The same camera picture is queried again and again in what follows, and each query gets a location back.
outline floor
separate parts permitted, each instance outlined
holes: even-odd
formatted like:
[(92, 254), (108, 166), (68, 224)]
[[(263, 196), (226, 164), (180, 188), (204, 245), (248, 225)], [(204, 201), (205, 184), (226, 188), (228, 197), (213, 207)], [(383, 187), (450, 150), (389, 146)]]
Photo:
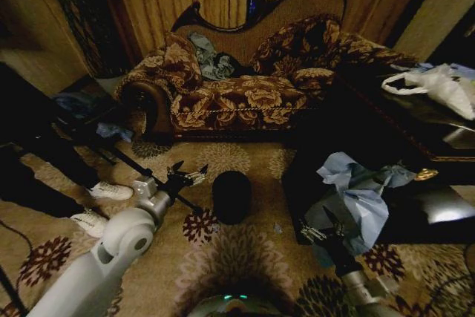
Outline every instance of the floor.
[[(178, 143), (166, 151), (136, 142), (119, 148), (162, 180), (166, 166), (179, 160), (185, 160), (185, 171), (208, 163), (206, 181), (183, 190), (207, 210), (195, 216), (176, 203), (168, 211), (150, 250), (124, 275), (108, 316), (183, 316), (202, 298), (233, 289), (264, 295), (293, 316), (355, 316), (333, 268), (319, 266), (311, 249), (295, 242), (279, 182), (293, 150), (277, 143)], [(130, 184), (138, 176), (124, 163), (110, 166), (86, 148), (78, 150), (104, 179)], [(55, 189), (94, 203), (54, 167), (33, 155), (24, 161)], [(219, 224), (210, 210), (211, 183), (226, 170), (241, 171), (252, 183), (251, 212), (236, 226)], [(457, 189), (475, 197), (474, 187)], [(135, 199), (99, 204), (114, 215)], [(12, 203), (0, 202), (0, 219), (24, 236), (0, 227), (0, 264), (28, 307), (95, 242), (68, 219)], [(32, 244), (31, 259), (25, 238)], [(371, 278), (385, 274), (398, 281), (400, 290), (385, 303), (404, 316), (462, 316), (466, 311), (473, 316), (474, 281), (467, 265), (474, 268), (475, 251), (467, 250), (466, 264), (464, 250), (462, 245), (377, 245), (358, 260)], [(6, 316), (17, 316), (4, 291), (0, 307)]]

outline white plastic bag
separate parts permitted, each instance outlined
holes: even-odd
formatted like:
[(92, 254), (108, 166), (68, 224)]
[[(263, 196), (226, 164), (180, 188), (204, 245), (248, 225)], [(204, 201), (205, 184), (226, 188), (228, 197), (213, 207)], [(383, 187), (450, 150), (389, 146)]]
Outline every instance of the white plastic bag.
[[(408, 96), (411, 94), (427, 93), (436, 102), (445, 105), (467, 120), (475, 119), (475, 102), (465, 92), (459, 82), (469, 82), (468, 79), (459, 77), (454, 79), (454, 70), (446, 65), (440, 65), (423, 73), (404, 72), (389, 77), (383, 81), (381, 88), (385, 91)], [(398, 79), (405, 79), (405, 84), (415, 85), (415, 88), (398, 89), (391, 85)]]

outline shoe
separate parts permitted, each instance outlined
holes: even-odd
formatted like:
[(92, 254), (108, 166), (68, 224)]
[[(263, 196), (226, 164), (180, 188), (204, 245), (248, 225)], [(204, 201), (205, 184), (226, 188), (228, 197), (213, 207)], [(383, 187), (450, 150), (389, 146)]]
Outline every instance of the shoe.
[(112, 200), (128, 200), (134, 194), (134, 190), (127, 186), (111, 185), (101, 181), (92, 189), (88, 189), (93, 198), (110, 198)]
[(107, 224), (107, 219), (91, 209), (86, 209), (84, 213), (73, 215), (70, 219), (74, 220), (93, 238), (101, 238)]

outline sofa cushion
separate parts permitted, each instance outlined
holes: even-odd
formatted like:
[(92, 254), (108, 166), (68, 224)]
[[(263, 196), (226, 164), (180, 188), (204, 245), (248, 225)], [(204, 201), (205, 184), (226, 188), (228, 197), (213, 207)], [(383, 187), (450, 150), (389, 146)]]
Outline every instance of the sofa cushion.
[(334, 78), (335, 72), (326, 68), (304, 68), (294, 72), (291, 81), (315, 105), (324, 100)]
[(327, 14), (288, 24), (259, 46), (251, 65), (259, 74), (289, 76), (313, 67), (315, 59), (335, 45), (339, 32), (338, 20)]
[(122, 95), (128, 84), (146, 82), (162, 88), (171, 102), (177, 91), (172, 83), (173, 76), (163, 69), (165, 50), (163, 47), (150, 51), (141, 63), (120, 80), (114, 90), (114, 98), (122, 102)]
[(184, 37), (168, 32), (163, 69), (171, 75), (178, 93), (187, 94), (201, 86), (200, 66), (193, 44)]
[(414, 67), (416, 57), (394, 51), (356, 34), (340, 32), (336, 46), (315, 59), (313, 67), (336, 69), (339, 65), (360, 64), (387, 68), (390, 65)]
[(204, 81), (196, 91), (178, 94), (171, 104), (171, 120), (177, 131), (289, 129), (298, 112), (311, 109), (307, 96), (288, 79), (241, 76)]

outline person's leg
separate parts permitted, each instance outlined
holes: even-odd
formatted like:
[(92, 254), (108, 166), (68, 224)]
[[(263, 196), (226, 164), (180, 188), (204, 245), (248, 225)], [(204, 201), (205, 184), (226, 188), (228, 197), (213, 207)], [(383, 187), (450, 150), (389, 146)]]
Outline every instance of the person's leg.
[(35, 179), (33, 171), (20, 163), (11, 148), (0, 149), (2, 174), (0, 197), (47, 215), (63, 218), (84, 212), (74, 199)]
[(73, 146), (62, 139), (49, 124), (42, 125), (40, 129), (30, 133), (19, 135), (16, 142), (48, 161), (80, 186), (90, 189), (99, 183), (96, 170), (88, 166)]

